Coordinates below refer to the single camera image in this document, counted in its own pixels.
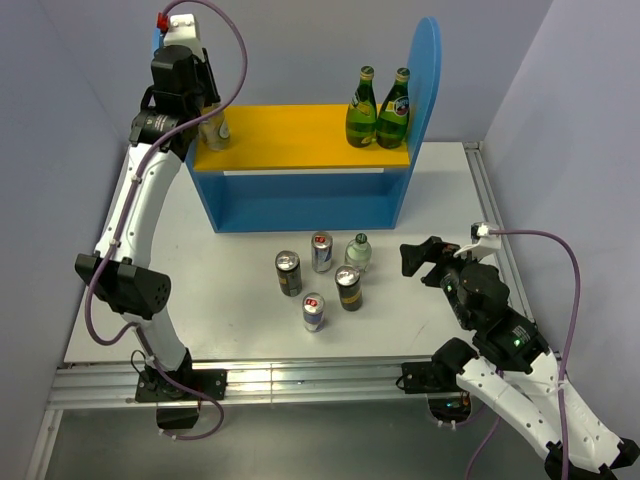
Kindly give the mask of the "clear glass bottle green cap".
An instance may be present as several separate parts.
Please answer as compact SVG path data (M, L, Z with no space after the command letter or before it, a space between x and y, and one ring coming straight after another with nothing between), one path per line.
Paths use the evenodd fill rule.
M364 273L371 261L372 246L365 233L358 233L345 249L345 263Z

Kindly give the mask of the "black can yellow label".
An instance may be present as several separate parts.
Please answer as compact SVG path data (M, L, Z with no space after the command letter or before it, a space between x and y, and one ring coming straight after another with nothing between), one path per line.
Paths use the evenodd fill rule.
M336 270L334 279L342 308L351 312L360 309L363 297L359 270L351 265L342 265Z

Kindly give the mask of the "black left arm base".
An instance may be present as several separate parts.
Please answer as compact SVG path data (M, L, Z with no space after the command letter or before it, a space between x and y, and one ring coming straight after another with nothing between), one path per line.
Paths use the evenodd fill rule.
M183 431L196 426L202 406L211 402L219 411L216 433L225 414L219 401L225 397L227 371L223 369L194 370L172 375L168 381L152 368L139 375L134 396L137 404L156 406L156 424L164 433L181 436Z

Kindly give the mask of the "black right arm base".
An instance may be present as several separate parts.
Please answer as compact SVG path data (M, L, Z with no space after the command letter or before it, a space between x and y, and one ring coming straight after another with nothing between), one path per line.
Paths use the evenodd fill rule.
M455 384L451 371L436 362L402 363L395 386L407 395L424 394L429 412L437 421L458 423L471 415L470 395Z

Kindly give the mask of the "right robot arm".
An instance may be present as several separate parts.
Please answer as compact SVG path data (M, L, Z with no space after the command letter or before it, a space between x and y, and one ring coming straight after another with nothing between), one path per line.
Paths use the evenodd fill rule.
M639 446L612 432L570 382L537 325L508 304L510 290L478 245L460 247L432 236L400 247L402 273L425 263L427 287L441 290L471 341L452 338L424 373L403 371L406 392L460 389L480 399L516 430L544 462L551 479L611 479L633 465Z

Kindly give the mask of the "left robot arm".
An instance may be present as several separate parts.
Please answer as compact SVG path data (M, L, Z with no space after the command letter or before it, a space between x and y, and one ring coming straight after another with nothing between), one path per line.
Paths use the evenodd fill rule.
M167 303L168 275L150 269L151 249L169 187L198 135L195 119L218 101L208 54L183 45L158 48L151 61L153 83L131 123L126 177L93 253L80 254L75 271L93 299L106 303L134 331L149 381L172 399L195 386L189 350L176 334Z

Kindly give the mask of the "red bull can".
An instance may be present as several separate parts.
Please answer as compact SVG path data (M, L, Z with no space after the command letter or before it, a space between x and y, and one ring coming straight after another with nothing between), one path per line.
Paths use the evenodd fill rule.
M308 293L302 301L304 326L307 331L319 332L325 323L325 300L317 292Z
M317 273L330 270L332 264L333 237L326 231L317 231L311 238L312 268Z

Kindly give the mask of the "Red Bull can front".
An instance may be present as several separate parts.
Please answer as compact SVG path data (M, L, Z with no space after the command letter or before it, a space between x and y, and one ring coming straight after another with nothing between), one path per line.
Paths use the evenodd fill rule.
M325 323L325 300L317 292L308 293L302 301L304 326L307 331L319 332Z

